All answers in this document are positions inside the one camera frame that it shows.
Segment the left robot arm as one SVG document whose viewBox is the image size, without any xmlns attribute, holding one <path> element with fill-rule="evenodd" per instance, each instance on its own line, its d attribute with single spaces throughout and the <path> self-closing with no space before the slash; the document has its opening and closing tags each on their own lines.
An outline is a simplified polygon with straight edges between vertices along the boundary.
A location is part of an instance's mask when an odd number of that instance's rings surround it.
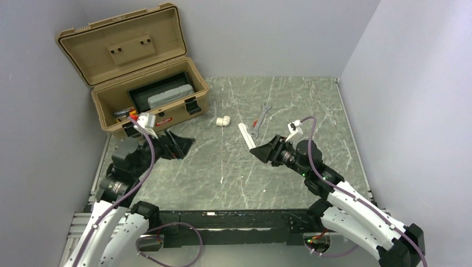
<svg viewBox="0 0 472 267">
<path fill-rule="evenodd" d="M 144 143 L 134 137 L 123 139 L 99 184 L 89 221 L 64 265 L 119 266 L 142 234 L 156 232 L 161 226 L 159 207 L 133 199 L 157 160 L 181 160 L 194 142 L 168 130 Z"/>
</svg>

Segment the white pvc elbow fitting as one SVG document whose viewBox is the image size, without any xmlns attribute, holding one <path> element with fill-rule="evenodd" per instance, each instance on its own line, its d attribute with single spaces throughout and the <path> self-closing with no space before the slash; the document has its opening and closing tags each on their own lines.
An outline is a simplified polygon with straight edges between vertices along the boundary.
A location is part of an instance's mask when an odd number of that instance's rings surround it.
<svg viewBox="0 0 472 267">
<path fill-rule="evenodd" d="M 215 124 L 219 127 L 229 126 L 231 118 L 229 116 L 217 117 Z"/>
</svg>

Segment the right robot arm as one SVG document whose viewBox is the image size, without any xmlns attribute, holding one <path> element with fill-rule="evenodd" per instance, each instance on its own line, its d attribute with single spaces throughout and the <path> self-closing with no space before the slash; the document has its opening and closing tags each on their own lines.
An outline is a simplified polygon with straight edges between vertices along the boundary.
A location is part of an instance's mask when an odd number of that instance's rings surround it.
<svg viewBox="0 0 472 267">
<path fill-rule="evenodd" d="M 304 184 L 319 196 L 307 210 L 307 225 L 314 231 L 333 230 L 372 255 L 380 266 L 418 266 L 425 258 L 424 232 L 394 219 L 358 193 L 342 175 L 323 162 L 312 140 L 293 146 L 276 135 L 249 152 L 263 163 L 286 166 L 304 177 Z"/>
</svg>

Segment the white remote control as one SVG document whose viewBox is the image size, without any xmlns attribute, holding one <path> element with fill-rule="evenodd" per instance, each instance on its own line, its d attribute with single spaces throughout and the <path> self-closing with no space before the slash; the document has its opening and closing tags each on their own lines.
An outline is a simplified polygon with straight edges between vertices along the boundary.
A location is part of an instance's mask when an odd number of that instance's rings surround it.
<svg viewBox="0 0 472 267">
<path fill-rule="evenodd" d="M 241 132 L 241 134 L 244 138 L 244 141 L 247 144 L 248 148 L 249 149 L 255 148 L 254 140 L 253 140 L 252 136 L 250 135 L 250 133 L 248 132 L 246 125 L 244 123 L 239 123 L 238 128 L 239 128 L 239 130 L 240 130 L 240 132 Z"/>
</svg>

